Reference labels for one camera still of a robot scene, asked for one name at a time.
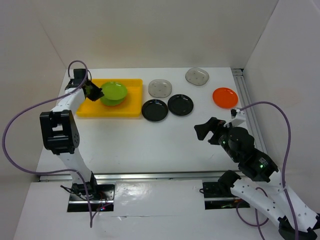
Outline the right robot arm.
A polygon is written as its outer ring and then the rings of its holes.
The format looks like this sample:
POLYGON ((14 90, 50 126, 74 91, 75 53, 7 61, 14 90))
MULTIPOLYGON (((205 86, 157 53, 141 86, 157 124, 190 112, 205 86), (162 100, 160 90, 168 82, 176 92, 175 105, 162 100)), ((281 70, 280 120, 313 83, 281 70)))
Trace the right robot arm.
POLYGON ((315 240, 320 227, 320 216, 284 183, 282 173, 273 160, 255 148, 254 137, 239 126, 226 126, 215 117, 194 126, 198 140, 219 145, 235 162, 238 169, 265 192, 249 185, 235 171, 228 170, 218 179, 218 190, 223 196, 241 198, 263 213, 278 228, 285 240, 315 240))

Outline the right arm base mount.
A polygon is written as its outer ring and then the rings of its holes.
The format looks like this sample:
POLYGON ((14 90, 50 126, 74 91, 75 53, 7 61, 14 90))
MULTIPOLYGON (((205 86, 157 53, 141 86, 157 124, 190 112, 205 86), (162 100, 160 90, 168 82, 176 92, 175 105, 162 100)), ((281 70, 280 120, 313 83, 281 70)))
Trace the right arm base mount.
POLYGON ((203 182, 199 192, 204 197, 206 210, 250 208, 250 205, 239 197, 223 192, 218 182, 203 182))

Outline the green plate front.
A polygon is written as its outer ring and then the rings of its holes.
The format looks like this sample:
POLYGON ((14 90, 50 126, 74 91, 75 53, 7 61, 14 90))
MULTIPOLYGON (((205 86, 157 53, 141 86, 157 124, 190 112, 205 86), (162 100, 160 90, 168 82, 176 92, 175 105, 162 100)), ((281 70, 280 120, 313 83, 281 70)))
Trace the green plate front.
POLYGON ((116 100, 109 99, 106 97, 101 97, 99 100, 104 106, 114 107, 114 106, 120 105, 122 102, 125 101, 125 99, 126 99, 125 97, 123 97, 121 99, 116 99, 116 100))

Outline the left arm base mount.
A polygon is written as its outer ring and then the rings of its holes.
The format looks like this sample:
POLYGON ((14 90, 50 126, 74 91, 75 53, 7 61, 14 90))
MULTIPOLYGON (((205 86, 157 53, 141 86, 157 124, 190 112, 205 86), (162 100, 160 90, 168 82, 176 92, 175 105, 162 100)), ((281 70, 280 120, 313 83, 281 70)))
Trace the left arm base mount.
MULTIPOLYGON (((67 193, 69 193, 69 200, 67 206, 68 213, 84 213, 89 212, 86 196, 84 194, 76 194, 70 187, 60 185, 67 193)), ((113 212, 114 211, 114 197, 115 184, 98 184, 97 193, 89 195, 91 210, 95 212, 113 212)))

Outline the green plate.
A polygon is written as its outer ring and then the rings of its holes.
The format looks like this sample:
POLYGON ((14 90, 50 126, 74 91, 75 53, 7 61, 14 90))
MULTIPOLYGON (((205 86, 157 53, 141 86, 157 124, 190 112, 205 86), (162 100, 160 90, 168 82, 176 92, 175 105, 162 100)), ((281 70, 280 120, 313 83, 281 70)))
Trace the green plate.
POLYGON ((125 97, 123 97, 121 99, 116 99, 116 100, 109 99, 106 97, 101 97, 99 100, 104 106, 114 107, 114 106, 120 105, 122 102, 125 101, 125 99, 126 99, 125 97))
POLYGON ((121 100, 128 94, 127 87, 120 82, 109 81, 104 83, 101 88, 104 98, 108 100, 121 100))

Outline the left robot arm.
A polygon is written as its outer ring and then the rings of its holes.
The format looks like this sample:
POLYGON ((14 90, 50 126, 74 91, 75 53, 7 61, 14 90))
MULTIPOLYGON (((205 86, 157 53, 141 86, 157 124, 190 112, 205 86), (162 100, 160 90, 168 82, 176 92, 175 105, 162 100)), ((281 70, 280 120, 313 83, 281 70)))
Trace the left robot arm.
POLYGON ((73 77, 65 87, 67 96, 48 112, 39 116, 44 147, 58 156, 67 169, 71 169, 73 193, 92 200, 99 187, 93 172, 86 166, 80 151, 80 134, 74 119, 78 108, 86 99, 97 101, 104 96, 102 89, 88 78, 84 68, 73 70, 73 77))

